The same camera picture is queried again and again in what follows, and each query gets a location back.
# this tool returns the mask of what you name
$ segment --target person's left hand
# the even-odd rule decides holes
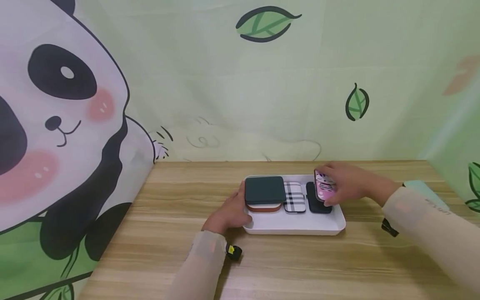
[[[224,235],[228,228],[242,227],[251,221],[252,217],[245,213],[245,182],[242,181],[238,191],[208,217],[202,230]]]

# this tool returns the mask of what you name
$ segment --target white tray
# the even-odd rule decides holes
[[[335,205],[329,214],[314,214],[310,211],[305,185],[313,181],[312,175],[251,175],[252,177],[281,176],[284,182],[295,181],[302,185],[305,197],[306,211],[303,214],[287,214],[283,205],[274,213],[253,213],[253,222],[243,226],[249,234],[280,234],[280,235],[337,235],[347,225],[342,209]]]

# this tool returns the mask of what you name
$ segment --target pink phone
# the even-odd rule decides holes
[[[317,170],[315,170],[315,194],[317,199],[322,202],[335,194],[335,182]]]

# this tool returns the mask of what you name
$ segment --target black case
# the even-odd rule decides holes
[[[286,200],[283,178],[280,176],[254,177],[245,180],[247,204],[275,204]]]
[[[319,201],[315,192],[315,184],[313,182],[307,182],[305,186],[307,190],[308,207],[314,214],[329,214],[332,212],[331,206],[325,206],[323,202]]]

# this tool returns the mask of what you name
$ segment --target wrist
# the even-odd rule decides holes
[[[380,175],[372,176],[369,180],[365,193],[380,207],[383,207],[390,196],[402,186],[400,183]]]
[[[213,233],[218,233],[220,235],[225,235],[228,226],[227,222],[222,218],[222,216],[217,213],[211,214],[208,219],[205,221],[202,231],[210,231]]]

